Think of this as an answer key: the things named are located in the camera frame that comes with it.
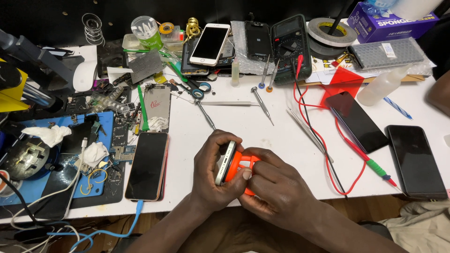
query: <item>gold ribbon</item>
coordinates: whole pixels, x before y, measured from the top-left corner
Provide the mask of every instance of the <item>gold ribbon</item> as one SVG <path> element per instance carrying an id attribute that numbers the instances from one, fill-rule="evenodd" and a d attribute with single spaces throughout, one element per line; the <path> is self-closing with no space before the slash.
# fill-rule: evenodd
<path id="1" fill-rule="evenodd" d="M 186 41 L 190 40 L 193 36 L 200 35 L 200 27 L 198 26 L 198 20 L 196 18 L 188 19 L 188 23 L 186 24 L 186 35 L 187 38 L 183 41 L 183 44 Z"/>

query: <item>orange suction cup tool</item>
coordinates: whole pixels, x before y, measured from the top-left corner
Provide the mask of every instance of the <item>orange suction cup tool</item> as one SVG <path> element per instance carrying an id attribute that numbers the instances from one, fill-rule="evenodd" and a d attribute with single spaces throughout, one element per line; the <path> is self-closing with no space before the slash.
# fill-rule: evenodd
<path id="1" fill-rule="evenodd" d="M 256 156 L 242 156 L 241 152 L 236 151 L 236 153 L 234 153 L 234 157 L 233 160 L 231 161 L 230 165 L 229 165 L 229 169 L 228 172 L 226 174 L 226 178 L 225 178 L 225 182 L 229 182 L 233 179 L 233 177 L 236 175 L 236 173 L 238 172 L 238 168 L 244 168 L 246 167 L 245 165 L 240 164 L 241 161 L 248 161 L 250 162 L 249 167 L 252 169 L 253 168 L 253 164 L 256 161 L 260 161 L 261 159 L 259 159 Z M 255 196 L 255 194 L 248 188 L 245 189 L 245 194 L 250 195 L 250 196 Z"/>

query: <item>blue pen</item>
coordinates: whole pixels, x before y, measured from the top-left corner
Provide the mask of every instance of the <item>blue pen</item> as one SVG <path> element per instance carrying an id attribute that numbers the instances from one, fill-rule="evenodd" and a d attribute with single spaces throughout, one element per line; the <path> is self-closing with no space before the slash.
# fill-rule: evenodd
<path id="1" fill-rule="evenodd" d="M 392 105 L 397 111 L 399 111 L 403 116 L 407 117 L 410 120 L 413 120 L 413 117 L 409 113 L 407 113 L 405 110 L 403 110 L 400 106 L 398 106 L 396 103 L 394 103 L 392 100 L 390 100 L 388 97 L 383 98 L 384 101 L 386 101 L 388 104 Z"/>

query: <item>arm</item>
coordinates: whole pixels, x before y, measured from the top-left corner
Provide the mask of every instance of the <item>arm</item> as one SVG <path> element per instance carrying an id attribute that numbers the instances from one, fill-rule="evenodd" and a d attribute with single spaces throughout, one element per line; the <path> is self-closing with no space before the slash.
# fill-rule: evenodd
<path id="1" fill-rule="evenodd" d="M 235 135 L 215 130 L 194 157 L 194 178 L 192 192 L 188 194 L 164 219 L 137 239 L 126 253 L 172 253 L 180 246 L 214 211 L 225 208 L 242 195 L 251 170 L 241 169 L 230 182 L 223 186 L 214 184 L 219 168 L 221 146 L 236 141 L 237 150 L 244 148 L 242 139 Z"/>
<path id="2" fill-rule="evenodd" d="M 243 194 L 239 201 L 260 218 L 300 234 L 333 253 L 406 252 L 318 201 L 298 171 L 272 151 L 248 148 L 244 155 L 261 159 L 254 164 L 254 176 L 248 181 L 249 188 L 259 198 Z"/>

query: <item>multimeter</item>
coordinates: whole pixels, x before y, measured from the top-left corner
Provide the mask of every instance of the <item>multimeter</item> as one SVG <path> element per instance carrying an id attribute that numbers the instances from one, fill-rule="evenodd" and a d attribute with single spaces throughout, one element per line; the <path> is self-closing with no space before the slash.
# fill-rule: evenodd
<path id="1" fill-rule="evenodd" d="M 279 59 L 275 84 L 294 83 L 295 75 L 292 69 L 297 69 L 297 59 L 301 54 L 303 55 L 303 63 L 298 74 L 298 80 L 305 80 L 310 77 L 312 62 L 305 17 L 298 14 L 276 23 L 271 28 L 271 36 L 274 47 L 274 61 L 278 62 Z M 291 59 L 295 60 L 295 66 L 292 66 Z"/>

